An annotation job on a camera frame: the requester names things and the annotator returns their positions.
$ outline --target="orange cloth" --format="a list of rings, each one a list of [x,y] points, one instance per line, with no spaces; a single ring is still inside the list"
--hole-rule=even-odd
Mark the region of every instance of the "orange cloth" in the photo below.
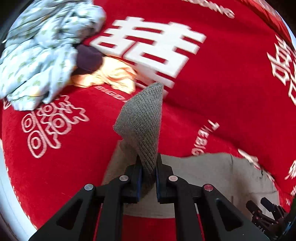
[[[136,90],[135,77],[136,72],[129,65],[106,56],[103,57],[103,64],[97,71],[92,74],[74,75],[71,77],[71,82],[74,86],[82,88],[106,83],[115,90],[131,94]]]

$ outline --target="metal screw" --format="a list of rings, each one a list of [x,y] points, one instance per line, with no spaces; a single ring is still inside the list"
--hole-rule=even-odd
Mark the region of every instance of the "metal screw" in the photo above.
[[[94,188],[94,186],[93,186],[92,184],[86,184],[86,185],[84,186],[84,189],[87,190],[87,191],[90,191],[90,190],[92,190],[93,188]]]
[[[214,187],[213,187],[211,184],[206,184],[206,185],[204,186],[204,189],[205,189],[206,191],[208,191],[208,192],[211,192],[211,191],[214,190]]]
[[[126,176],[126,175],[122,175],[122,176],[119,177],[119,180],[120,180],[120,181],[123,181],[123,182],[124,182],[124,181],[127,181],[127,180],[128,180],[128,176]]]
[[[177,176],[169,176],[168,178],[171,182],[175,182],[178,180],[178,177]]]

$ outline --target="triangular cutout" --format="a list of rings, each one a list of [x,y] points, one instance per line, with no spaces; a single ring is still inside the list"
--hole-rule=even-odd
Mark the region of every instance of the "triangular cutout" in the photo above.
[[[82,199],[77,200],[57,221],[57,225],[71,230],[74,227],[76,217],[82,205]]]
[[[216,204],[226,231],[230,232],[242,226],[242,221],[222,201],[217,200]]]

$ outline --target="dark purple cloth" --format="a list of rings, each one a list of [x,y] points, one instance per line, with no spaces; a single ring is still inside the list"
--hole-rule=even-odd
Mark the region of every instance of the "dark purple cloth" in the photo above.
[[[83,44],[79,44],[76,49],[78,51],[76,59],[77,69],[72,75],[90,74],[100,68],[103,62],[103,54],[99,50]]]

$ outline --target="white patterned cloth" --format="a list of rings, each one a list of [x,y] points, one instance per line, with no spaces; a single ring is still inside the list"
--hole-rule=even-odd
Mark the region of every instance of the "white patterned cloth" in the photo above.
[[[75,66],[72,44],[98,32],[105,18],[91,0],[35,0],[8,32],[0,59],[0,98],[15,110],[49,104]]]

